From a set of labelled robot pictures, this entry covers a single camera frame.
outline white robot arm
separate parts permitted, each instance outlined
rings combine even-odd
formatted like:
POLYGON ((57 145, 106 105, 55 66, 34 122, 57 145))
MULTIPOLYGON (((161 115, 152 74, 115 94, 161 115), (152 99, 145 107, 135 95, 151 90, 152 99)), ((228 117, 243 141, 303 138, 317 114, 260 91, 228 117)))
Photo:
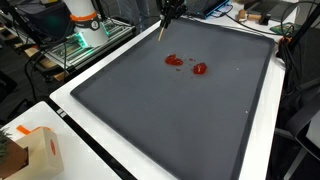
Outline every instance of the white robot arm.
POLYGON ((83 40, 83 47, 97 47, 106 43, 108 32, 100 22, 91 0, 64 0, 75 22, 75 32, 83 40))

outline red object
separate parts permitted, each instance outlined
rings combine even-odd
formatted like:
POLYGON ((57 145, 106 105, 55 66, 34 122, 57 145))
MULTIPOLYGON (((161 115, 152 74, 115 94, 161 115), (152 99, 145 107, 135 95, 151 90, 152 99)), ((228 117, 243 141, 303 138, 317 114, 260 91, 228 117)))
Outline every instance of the red object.
POLYGON ((183 64, 183 61, 176 57, 176 54, 171 54, 170 56, 166 57, 164 60, 167 64, 173 65, 173 66, 181 66, 183 64))
POLYGON ((54 143, 52 141, 52 139, 50 140, 50 145, 51 145, 51 151, 53 153, 53 155, 56 155, 56 147, 54 146, 54 143))
POLYGON ((194 74, 204 74, 207 70, 207 65, 205 63, 199 63, 193 66, 193 73, 194 74))

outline green light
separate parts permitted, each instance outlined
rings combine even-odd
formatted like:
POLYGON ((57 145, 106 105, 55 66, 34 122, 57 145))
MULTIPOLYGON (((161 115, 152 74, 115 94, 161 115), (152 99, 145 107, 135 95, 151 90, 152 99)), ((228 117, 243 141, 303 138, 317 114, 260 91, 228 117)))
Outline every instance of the green light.
POLYGON ((81 33, 78 33, 76 36, 78 37, 78 42, 79 42, 79 44, 80 44, 80 46, 81 46, 82 48, 87 48, 87 47, 89 47, 89 46, 88 46, 88 43, 87 43, 86 40, 83 38, 83 36, 82 36, 81 33))
POLYGON ((107 31, 107 29, 106 29, 106 27, 104 26, 104 24, 103 24, 103 23, 100 23, 100 24, 101 24, 101 26, 103 27, 104 31, 106 32, 106 35, 109 35, 110 33, 107 31))

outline floor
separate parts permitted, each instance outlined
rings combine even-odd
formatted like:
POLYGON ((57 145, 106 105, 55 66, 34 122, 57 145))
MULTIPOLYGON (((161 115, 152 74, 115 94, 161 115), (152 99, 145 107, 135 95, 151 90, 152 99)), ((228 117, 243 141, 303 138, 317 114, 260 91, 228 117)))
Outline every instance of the floor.
MULTIPOLYGON (((112 16, 119 15, 116 0, 105 0, 110 8, 110 14, 112 16)), ((158 15, 154 0, 150 2, 150 14, 158 15)), ((0 120, 9 121, 12 118, 7 118, 10 112, 16 107, 16 105, 23 99, 33 101, 31 86, 28 83, 26 76, 23 72, 24 64, 27 58, 24 55, 16 54, 10 47, 3 47, 0 49, 0 70, 12 77, 17 83, 18 87, 10 94, 3 102, 0 103, 0 120)), ((63 85, 63 82, 45 82, 40 74, 34 73, 34 81, 36 86, 43 91, 43 93, 37 92, 37 96, 40 100, 48 100, 47 95, 53 92, 55 89, 63 85)), ((18 113, 19 115, 28 106, 22 106, 18 113)), ((270 163, 267 173, 268 180, 278 180, 283 177, 291 162, 295 158, 300 149, 299 144, 294 141, 284 139, 279 136, 274 137, 272 153, 270 156, 270 163)), ((296 180, 319 180, 320 179, 320 162, 317 161, 311 155, 307 155, 302 164, 294 174, 293 179, 296 180)))

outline cardboard box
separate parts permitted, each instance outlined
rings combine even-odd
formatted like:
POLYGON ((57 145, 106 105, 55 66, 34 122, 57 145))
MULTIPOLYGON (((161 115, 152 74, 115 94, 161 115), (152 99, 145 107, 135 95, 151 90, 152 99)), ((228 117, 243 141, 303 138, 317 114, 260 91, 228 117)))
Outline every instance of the cardboard box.
POLYGON ((16 141, 28 148, 29 164, 6 180, 47 180, 63 171, 57 135, 39 128, 16 141))

